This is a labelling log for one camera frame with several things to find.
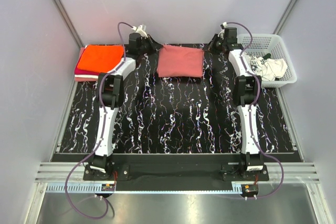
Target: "orange cloth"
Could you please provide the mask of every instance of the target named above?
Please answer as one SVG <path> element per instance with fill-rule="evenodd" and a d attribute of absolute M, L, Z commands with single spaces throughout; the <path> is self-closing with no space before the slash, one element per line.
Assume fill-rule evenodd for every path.
<path fill-rule="evenodd" d="M 78 68 L 81 70 L 107 73 L 121 61 L 124 53 L 122 46 L 88 45 L 80 57 Z"/>

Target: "stack of folded cloth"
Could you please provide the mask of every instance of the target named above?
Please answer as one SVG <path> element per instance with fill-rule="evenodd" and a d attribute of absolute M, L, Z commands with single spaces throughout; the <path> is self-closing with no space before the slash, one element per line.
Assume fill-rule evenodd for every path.
<path fill-rule="evenodd" d="M 100 73 L 110 72 L 121 61 L 122 46 L 88 45 L 81 48 L 75 68 L 75 81 L 97 81 Z"/>

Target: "marble pattern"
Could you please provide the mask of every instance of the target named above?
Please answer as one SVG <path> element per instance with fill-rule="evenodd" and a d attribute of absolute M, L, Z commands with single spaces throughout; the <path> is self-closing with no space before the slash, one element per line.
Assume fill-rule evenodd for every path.
<path fill-rule="evenodd" d="M 183 46 L 202 48 L 203 44 Z M 206 52 L 201 79 L 158 78 L 158 58 L 159 54 L 143 56 L 125 80 L 114 152 L 240 152 L 240 118 L 232 102 L 235 74 L 227 56 Z M 61 153 L 92 151 L 98 129 L 96 88 L 95 82 L 78 83 Z M 257 127 L 265 151 L 293 152 L 275 89 L 262 89 Z"/>

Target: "pink cloth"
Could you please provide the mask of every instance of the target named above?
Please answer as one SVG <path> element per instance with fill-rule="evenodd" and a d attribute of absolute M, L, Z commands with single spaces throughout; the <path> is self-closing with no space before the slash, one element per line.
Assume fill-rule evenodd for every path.
<path fill-rule="evenodd" d="M 202 77 L 204 52 L 198 48 L 163 45 L 157 73 L 159 77 Z"/>
<path fill-rule="evenodd" d="M 81 81 L 98 81 L 98 79 L 75 77 L 75 81 L 78 81 L 78 82 L 81 82 Z"/>
<path fill-rule="evenodd" d="M 78 62 L 77 62 L 76 68 L 75 68 L 75 74 L 86 74 L 86 75 L 89 74 L 89 75 L 91 75 L 91 76 L 98 76 L 99 73 L 97 73 L 97 72 L 81 70 L 81 69 L 78 68 L 78 63 L 79 63 L 80 57 L 82 57 L 82 54 L 83 54 L 84 50 L 85 50 L 84 47 L 81 47 L 81 48 L 80 48 L 80 51 L 79 51 L 79 59 L 78 59 Z"/>

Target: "floor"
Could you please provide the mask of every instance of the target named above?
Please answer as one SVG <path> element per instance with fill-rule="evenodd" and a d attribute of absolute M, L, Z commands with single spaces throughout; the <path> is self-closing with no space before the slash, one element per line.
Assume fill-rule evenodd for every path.
<path fill-rule="evenodd" d="M 239 153 L 242 133 L 232 102 L 235 74 L 227 56 L 206 52 L 201 79 L 158 78 L 158 58 L 157 53 L 144 56 L 125 80 L 114 152 Z M 92 151 L 98 128 L 96 87 L 95 82 L 78 83 L 60 153 Z M 257 127 L 263 150 L 293 152 L 275 89 L 262 89 Z"/>
<path fill-rule="evenodd" d="M 260 185 L 260 194 L 267 194 L 271 190 L 272 185 Z M 89 196 L 92 195 L 72 194 L 71 198 L 86 214 L 102 215 L 105 204 L 97 199 L 79 203 Z M 307 188 L 303 184 L 284 184 L 275 197 L 247 202 L 235 195 L 115 194 L 108 200 L 113 205 L 115 217 L 109 209 L 105 218 L 90 220 L 69 210 L 64 194 L 47 193 L 37 223 L 317 224 Z"/>

